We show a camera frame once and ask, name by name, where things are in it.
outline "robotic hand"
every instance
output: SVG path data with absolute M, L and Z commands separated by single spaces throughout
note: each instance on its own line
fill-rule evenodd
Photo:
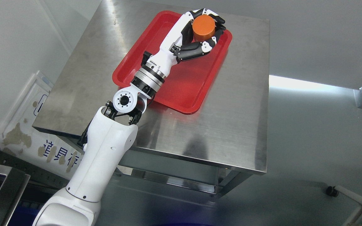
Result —
M 192 23 L 200 15 L 215 20 L 216 31 L 210 39 L 194 42 Z M 136 125 L 163 85 L 170 69 L 177 63 L 208 54 L 226 29 L 225 21 L 208 9 L 188 11 L 181 15 L 160 45 L 158 53 L 145 52 L 141 68 L 130 86 L 118 90 L 112 102 L 101 107 L 82 135 L 87 143 L 85 155 L 65 188 L 54 194 L 42 207 L 33 226 L 92 226 L 100 212 L 103 192 L 125 152 L 135 141 Z M 115 117 L 129 116 L 129 125 Z

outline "white wall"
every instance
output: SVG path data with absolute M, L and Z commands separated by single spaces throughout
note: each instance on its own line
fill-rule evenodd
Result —
M 99 3 L 0 1 L 0 123 L 33 73 L 56 81 Z

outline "metal frame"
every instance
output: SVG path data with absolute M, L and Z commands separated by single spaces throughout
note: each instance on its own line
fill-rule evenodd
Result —
M 0 165 L 0 175 L 5 179 L 0 187 L 0 225 L 8 225 L 30 176 L 9 166 Z
M 329 187 L 329 191 L 327 191 L 327 195 L 329 196 L 338 196 L 339 193 L 342 193 L 343 195 L 349 197 L 350 199 L 353 199 L 356 203 L 360 204 L 353 212 L 350 214 L 350 216 L 347 218 L 347 220 L 343 223 L 343 226 L 351 225 L 352 223 L 355 223 L 359 217 L 362 215 L 362 196 L 342 187 L 342 186 L 334 186 Z
M 165 175 L 157 172 L 149 172 L 148 170 L 134 169 L 126 166 L 118 166 L 114 173 L 208 193 L 210 194 L 210 201 L 212 202 L 215 202 L 217 199 L 233 190 L 252 175 L 235 170 L 219 168 L 217 172 L 217 183 L 213 185 L 201 181 Z

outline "gray floor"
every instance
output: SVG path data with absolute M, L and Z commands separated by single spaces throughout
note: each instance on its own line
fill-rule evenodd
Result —
M 270 87 L 268 173 L 252 176 L 216 203 L 204 193 L 113 177 L 97 226 L 341 225 L 356 204 L 323 194 L 341 185 L 362 195 L 362 109 L 353 90 Z

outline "red tray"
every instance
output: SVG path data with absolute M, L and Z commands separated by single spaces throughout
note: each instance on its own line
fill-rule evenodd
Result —
M 162 11 L 155 16 L 112 74 L 116 85 L 122 88 L 129 86 L 140 68 L 144 51 L 156 54 L 180 16 L 172 11 Z M 173 66 L 155 101 L 184 114 L 195 113 L 216 77 L 232 38 L 230 31 L 225 30 L 209 54 Z

